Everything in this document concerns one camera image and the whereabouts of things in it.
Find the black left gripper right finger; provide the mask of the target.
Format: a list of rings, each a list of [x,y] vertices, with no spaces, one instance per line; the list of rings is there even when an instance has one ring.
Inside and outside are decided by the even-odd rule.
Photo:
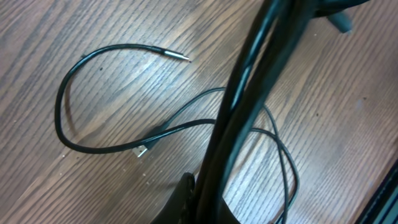
[[[220,201],[217,224],[240,224],[223,198]]]

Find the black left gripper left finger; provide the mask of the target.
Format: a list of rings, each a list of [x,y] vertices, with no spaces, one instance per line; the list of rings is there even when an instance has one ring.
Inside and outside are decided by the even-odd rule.
[[[151,224],[183,224],[189,221],[189,201],[195,188],[195,176],[186,172],[182,175],[170,198]]]

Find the black USB cable long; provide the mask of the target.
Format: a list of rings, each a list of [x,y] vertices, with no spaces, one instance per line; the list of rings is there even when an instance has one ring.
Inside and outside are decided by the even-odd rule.
[[[309,21],[364,0],[264,1],[229,78],[189,205],[190,223],[217,223],[238,154]]]

